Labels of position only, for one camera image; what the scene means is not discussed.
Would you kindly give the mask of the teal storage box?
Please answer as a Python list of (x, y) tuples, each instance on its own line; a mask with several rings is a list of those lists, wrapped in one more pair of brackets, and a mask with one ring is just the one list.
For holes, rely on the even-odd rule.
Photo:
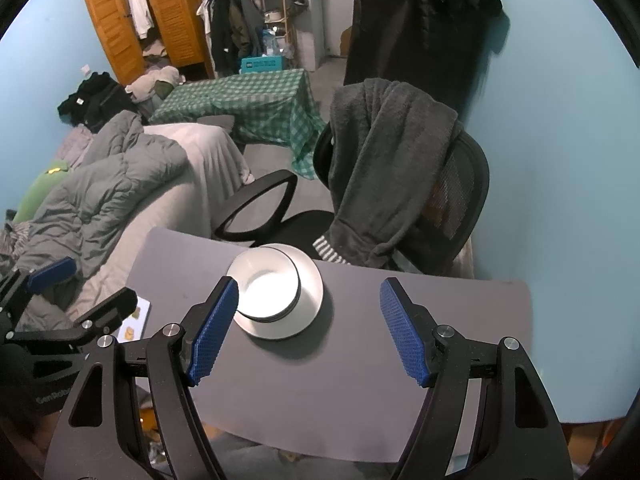
[(252, 58), (243, 58), (241, 61), (241, 74), (280, 72), (285, 70), (286, 58), (282, 55), (262, 55)]

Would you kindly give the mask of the white plate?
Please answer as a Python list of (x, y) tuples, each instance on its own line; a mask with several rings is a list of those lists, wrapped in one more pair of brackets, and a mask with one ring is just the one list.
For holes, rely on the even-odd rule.
[(258, 339), (288, 339), (306, 330), (318, 316), (324, 296), (322, 277), (314, 260), (293, 246), (271, 243), (260, 247), (279, 249), (293, 260), (300, 278), (299, 298), (294, 308), (284, 318), (280, 318), (276, 322), (252, 321), (239, 314), (238, 310), (236, 310), (234, 322), (245, 333)]

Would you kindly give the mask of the orange wooden wardrobe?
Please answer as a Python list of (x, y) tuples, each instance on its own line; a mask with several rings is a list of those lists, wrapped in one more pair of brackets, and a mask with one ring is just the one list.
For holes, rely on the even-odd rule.
[(115, 78), (142, 76), (153, 56), (167, 58), (186, 79), (214, 76), (196, 0), (85, 0)]

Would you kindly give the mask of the black hanging coat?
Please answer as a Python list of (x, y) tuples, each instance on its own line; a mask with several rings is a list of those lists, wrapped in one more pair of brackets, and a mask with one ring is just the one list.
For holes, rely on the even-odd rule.
[(408, 82), (461, 114), (501, 0), (354, 0), (345, 84)]

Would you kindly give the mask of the black clothes pile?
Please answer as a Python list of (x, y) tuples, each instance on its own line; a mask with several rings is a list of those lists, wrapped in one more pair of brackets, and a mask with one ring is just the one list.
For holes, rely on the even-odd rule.
[(83, 125), (98, 133), (123, 110), (137, 111), (126, 89), (109, 73), (93, 72), (58, 106), (58, 116), (74, 127)]

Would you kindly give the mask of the dark grey fleece robe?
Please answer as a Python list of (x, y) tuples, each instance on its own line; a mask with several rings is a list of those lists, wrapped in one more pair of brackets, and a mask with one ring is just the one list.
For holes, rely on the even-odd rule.
[(314, 241), (324, 261), (382, 268), (431, 197), (458, 114), (408, 82), (369, 78), (330, 107), (334, 218)]

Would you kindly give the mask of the grey quilted duvet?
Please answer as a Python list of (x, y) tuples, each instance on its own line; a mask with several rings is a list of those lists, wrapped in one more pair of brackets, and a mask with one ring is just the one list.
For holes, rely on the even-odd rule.
[(182, 175), (189, 165), (182, 146), (144, 132), (129, 110), (110, 119), (94, 137), (79, 168), (55, 185), (12, 255), (10, 270), (39, 270), (65, 257), (77, 266), (62, 284), (29, 300), (17, 320), (21, 332), (72, 326), (65, 314), (84, 281), (114, 250), (137, 206)]

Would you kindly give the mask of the green checkered tablecloth table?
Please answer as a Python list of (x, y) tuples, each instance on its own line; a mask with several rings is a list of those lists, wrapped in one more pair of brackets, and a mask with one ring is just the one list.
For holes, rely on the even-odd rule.
[(183, 84), (150, 118), (152, 125), (196, 122), (205, 116), (234, 118), (232, 139), (241, 144), (288, 148), (292, 170), (314, 180), (314, 148), (326, 128), (306, 70), (249, 73)]

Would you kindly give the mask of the hanging dark clothes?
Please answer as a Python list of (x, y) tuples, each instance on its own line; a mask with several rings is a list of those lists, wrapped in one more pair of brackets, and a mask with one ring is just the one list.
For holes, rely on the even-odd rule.
[(265, 53), (265, 21), (254, 0), (202, 0), (196, 15), (217, 77), (236, 75), (243, 60)]

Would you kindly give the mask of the black office chair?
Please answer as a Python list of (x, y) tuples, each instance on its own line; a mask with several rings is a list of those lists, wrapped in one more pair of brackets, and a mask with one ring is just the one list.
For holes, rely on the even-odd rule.
[(480, 144), (424, 126), (323, 131), (314, 168), (333, 209), (289, 216), (288, 170), (244, 186), (214, 218), (218, 240), (289, 244), (307, 256), (377, 269), (474, 278), (471, 233), (489, 184)]

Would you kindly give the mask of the white bowl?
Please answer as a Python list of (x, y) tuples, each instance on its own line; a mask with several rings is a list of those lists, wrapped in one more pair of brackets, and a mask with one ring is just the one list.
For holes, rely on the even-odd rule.
[(227, 275), (238, 284), (238, 312), (252, 321), (272, 323), (290, 312), (300, 294), (293, 260), (279, 249), (250, 248), (230, 264)]

